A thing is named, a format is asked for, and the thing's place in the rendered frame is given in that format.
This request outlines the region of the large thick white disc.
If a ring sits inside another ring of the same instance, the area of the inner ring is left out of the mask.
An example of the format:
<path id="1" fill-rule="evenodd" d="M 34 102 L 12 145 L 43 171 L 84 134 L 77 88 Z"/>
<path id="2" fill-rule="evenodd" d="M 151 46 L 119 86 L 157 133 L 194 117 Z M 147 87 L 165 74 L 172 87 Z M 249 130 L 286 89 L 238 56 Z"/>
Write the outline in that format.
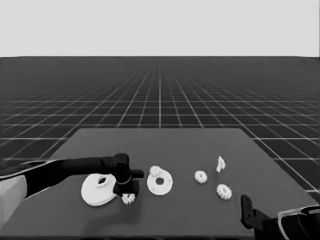
<path id="1" fill-rule="evenodd" d="M 81 197 L 90 206 L 102 206 L 116 197 L 116 179 L 111 174 L 90 174 L 81 186 Z"/>

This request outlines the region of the white round carrier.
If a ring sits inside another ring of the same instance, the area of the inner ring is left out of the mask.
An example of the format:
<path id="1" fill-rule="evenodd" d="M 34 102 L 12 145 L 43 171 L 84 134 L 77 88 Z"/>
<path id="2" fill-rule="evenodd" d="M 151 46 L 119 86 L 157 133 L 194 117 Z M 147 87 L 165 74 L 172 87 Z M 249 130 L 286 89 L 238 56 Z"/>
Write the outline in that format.
<path id="1" fill-rule="evenodd" d="M 162 171 L 159 176 L 153 177 L 149 172 L 149 175 L 147 177 L 148 190 L 156 196 L 163 196 L 168 194 L 173 187 L 172 175 L 167 170 L 163 168 L 161 169 Z"/>

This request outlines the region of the small white T-shaped piece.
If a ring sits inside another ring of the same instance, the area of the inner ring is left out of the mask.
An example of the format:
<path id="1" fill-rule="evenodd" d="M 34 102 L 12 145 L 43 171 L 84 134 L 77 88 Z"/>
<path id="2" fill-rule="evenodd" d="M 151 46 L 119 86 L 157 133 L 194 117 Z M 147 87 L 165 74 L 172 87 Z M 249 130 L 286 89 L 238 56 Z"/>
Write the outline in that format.
<path id="1" fill-rule="evenodd" d="M 226 167 L 226 164 L 224 159 L 221 156 L 219 156 L 216 171 L 220 173 L 225 167 Z"/>

